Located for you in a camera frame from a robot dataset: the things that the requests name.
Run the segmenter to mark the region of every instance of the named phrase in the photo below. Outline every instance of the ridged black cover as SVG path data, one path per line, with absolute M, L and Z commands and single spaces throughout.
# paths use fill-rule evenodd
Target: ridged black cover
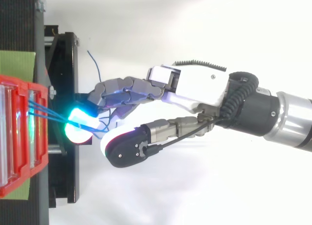
M 0 50 L 35 51 L 35 0 L 0 0 Z

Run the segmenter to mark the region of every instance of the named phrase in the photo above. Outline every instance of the black coiled cable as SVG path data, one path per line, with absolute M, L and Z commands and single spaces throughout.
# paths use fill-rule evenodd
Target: black coiled cable
M 248 72 L 234 72 L 230 74 L 230 79 L 235 81 L 245 81 L 229 98 L 224 102 L 220 109 L 222 118 L 231 119 L 234 112 L 243 104 L 245 99 L 252 94 L 259 85 L 258 78 Z

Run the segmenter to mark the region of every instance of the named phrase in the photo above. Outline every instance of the metal rod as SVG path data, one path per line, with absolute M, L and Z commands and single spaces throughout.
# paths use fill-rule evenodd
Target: metal rod
M 48 152 L 49 154 L 61 154 L 62 153 L 60 146 L 58 144 L 49 144 Z

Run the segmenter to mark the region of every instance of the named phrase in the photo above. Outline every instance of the green paper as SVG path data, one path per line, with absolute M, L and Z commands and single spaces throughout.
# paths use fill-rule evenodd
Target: green paper
M 27 179 L 20 187 L 9 193 L 2 199 L 6 200 L 28 200 L 30 179 Z
M 33 81 L 35 67 L 34 52 L 0 51 L 0 75 L 19 78 L 26 82 Z M 2 199 L 28 200 L 30 179 Z
M 0 51 L 0 75 L 32 82 L 35 56 L 34 52 Z

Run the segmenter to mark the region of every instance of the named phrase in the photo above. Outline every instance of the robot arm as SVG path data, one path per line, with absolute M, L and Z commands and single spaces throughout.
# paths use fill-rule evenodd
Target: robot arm
M 258 87 L 254 75 L 236 72 L 229 76 L 226 68 L 206 62 L 155 66 L 146 80 L 126 77 L 98 83 L 87 102 L 96 115 L 116 108 L 112 116 L 123 119 L 139 104 L 153 100 L 175 104 L 198 116 L 156 120 L 109 140 L 105 135 L 101 149 L 112 165 L 140 163 L 184 138 L 203 136 L 215 124 L 312 151 L 310 100 L 284 92 L 273 94 Z M 170 137 L 177 139 L 155 144 Z

